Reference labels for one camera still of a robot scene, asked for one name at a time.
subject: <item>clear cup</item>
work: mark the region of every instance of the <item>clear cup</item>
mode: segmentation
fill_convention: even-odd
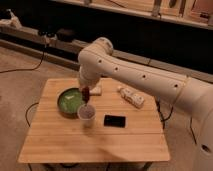
[[[83,127],[92,127],[95,120],[95,108],[92,105],[84,104],[78,108],[78,118],[82,121]]]

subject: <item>wall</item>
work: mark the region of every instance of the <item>wall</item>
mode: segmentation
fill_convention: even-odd
[[[71,28],[77,38],[111,39],[116,49],[213,74],[213,31],[115,14],[48,0],[3,0],[23,25],[56,31]]]

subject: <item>black phone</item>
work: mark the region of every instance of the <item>black phone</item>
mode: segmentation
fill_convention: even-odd
[[[105,115],[104,126],[115,126],[124,128],[126,125],[125,116]]]

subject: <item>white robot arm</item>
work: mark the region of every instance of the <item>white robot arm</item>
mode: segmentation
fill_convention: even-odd
[[[112,43],[99,38],[78,56],[80,86],[94,86],[102,75],[126,83],[162,99],[198,120],[202,127],[198,138],[193,170],[213,170],[213,85],[111,56]]]

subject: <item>table top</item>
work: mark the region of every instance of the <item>table top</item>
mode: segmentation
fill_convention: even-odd
[[[64,117],[57,107],[58,96],[78,87],[77,79],[49,79],[19,162],[168,161],[170,155],[154,98],[136,90],[145,99],[143,107],[137,109],[116,91],[118,85],[127,85],[110,78],[102,78],[99,85],[102,95],[92,96],[89,101],[96,109],[94,125],[83,128],[79,119]],[[126,116],[126,127],[104,127],[105,114]]]

